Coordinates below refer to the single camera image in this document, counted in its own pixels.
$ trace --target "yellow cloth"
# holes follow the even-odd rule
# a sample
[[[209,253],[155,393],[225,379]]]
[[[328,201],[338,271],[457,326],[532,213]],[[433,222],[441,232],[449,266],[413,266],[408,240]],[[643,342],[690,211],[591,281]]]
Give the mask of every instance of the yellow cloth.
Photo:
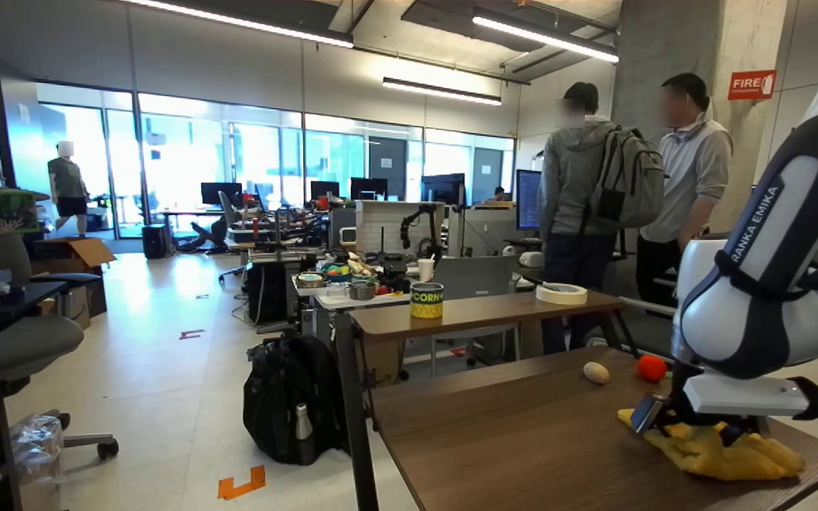
[[[617,418],[629,426],[633,408],[617,411]],[[793,478],[804,471],[804,459],[781,442],[759,434],[743,434],[730,447],[721,443],[718,432],[724,427],[692,427],[673,424],[665,427],[669,437],[657,429],[645,439],[658,447],[684,472],[724,481],[775,480]]]

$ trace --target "concrete pillar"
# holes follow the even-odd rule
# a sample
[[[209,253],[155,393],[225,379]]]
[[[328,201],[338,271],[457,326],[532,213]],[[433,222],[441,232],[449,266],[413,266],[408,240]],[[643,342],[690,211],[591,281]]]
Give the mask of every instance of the concrete pillar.
[[[711,218],[714,231],[730,230],[750,197],[770,107],[728,101],[729,79],[734,71],[775,68],[786,1],[623,1],[611,116],[657,142],[667,132],[658,108],[662,82],[678,72],[707,82],[713,117],[734,137],[730,181]]]

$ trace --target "white cup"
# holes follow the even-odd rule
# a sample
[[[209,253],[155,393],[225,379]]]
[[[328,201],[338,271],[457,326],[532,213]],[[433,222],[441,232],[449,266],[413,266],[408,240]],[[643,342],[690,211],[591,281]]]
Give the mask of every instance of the white cup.
[[[431,259],[418,260],[418,281],[429,282],[435,276],[435,262]]]

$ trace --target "water bottle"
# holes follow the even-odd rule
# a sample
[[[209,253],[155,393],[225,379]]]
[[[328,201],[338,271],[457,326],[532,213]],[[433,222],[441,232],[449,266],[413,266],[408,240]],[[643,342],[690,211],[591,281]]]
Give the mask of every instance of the water bottle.
[[[295,443],[299,465],[315,462],[315,435],[308,420],[308,406],[299,403],[295,407]]]

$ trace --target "shorts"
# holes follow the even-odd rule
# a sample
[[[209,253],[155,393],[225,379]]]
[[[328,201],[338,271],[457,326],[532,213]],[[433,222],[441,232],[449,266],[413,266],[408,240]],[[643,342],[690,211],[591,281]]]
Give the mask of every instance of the shorts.
[[[59,197],[59,203],[55,205],[59,210],[59,216],[75,216],[76,214],[87,214],[87,198],[84,197]]]

